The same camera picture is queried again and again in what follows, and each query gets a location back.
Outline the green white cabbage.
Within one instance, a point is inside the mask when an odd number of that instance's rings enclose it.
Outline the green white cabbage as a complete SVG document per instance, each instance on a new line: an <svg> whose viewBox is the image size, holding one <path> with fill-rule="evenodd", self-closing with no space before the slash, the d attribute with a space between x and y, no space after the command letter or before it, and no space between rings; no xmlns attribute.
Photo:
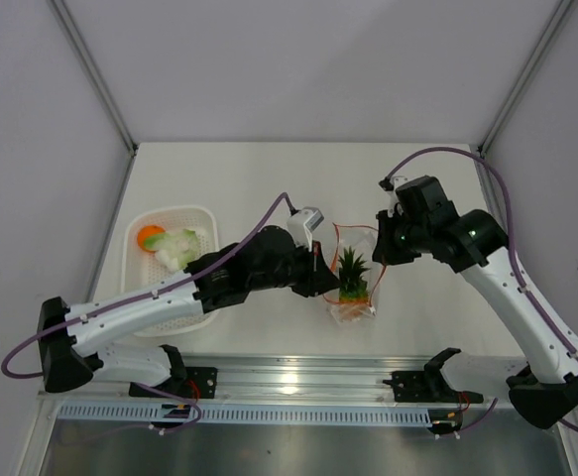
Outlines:
<svg viewBox="0 0 578 476"><path fill-rule="evenodd" d="M166 231L151 253L171 273L183 270L200 256L200 239L193 230Z"/></svg>

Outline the small orange pineapple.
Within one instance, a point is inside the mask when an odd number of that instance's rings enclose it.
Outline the small orange pineapple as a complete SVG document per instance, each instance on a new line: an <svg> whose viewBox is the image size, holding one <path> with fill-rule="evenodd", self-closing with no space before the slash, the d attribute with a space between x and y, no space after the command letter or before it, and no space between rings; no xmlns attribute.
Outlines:
<svg viewBox="0 0 578 476"><path fill-rule="evenodd" d="M362 318L370 310L370 292L366 275L369 272L363 255L346 247L338 259L340 287L331 300L331 313L338 322L351 322Z"/></svg>

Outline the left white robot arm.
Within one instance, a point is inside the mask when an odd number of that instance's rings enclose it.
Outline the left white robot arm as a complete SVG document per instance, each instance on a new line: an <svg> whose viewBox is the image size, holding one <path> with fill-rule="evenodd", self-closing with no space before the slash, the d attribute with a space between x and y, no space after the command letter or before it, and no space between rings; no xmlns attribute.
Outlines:
<svg viewBox="0 0 578 476"><path fill-rule="evenodd" d="M243 303L252 292L289 288L304 298L338 289L319 242L297 245L278 226L266 226L240 243L208 253L182 271L146 289L101 302L43 302L38 322L44 388L52 394L93 380L128 382L135 395L144 387L167 397L186 384L178 351L169 345L140 349L119 339L176 318L200 317Z"/></svg>

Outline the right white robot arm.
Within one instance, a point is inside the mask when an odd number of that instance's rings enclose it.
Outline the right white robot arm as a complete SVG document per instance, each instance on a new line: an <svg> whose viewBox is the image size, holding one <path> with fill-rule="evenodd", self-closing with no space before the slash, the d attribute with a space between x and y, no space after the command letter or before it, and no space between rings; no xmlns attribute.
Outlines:
<svg viewBox="0 0 578 476"><path fill-rule="evenodd" d="M424 366L434 399L457 391L508 400L531 425L549 429L578 407L578 336L538 290L488 212L458 214L439 180L384 178L390 205L377 214L373 253L386 266L429 255L486 301L518 344L520 358L471 356L447 348Z"/></svg>

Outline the clear zip bag orange zipper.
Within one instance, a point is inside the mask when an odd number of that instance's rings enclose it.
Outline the clear zip bag orange zipper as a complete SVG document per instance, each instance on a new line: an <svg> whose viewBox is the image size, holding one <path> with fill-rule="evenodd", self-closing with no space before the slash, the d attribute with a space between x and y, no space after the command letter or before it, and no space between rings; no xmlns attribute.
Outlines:
<svg viewBox="0 0 578 476"><path fill-rule="evenodd" d="M334 241L324 249L340 287L323 299L340 325L369 321L377 316L379 287L386 267L373 261L378 230L368 225L332 224Z"/></svg>

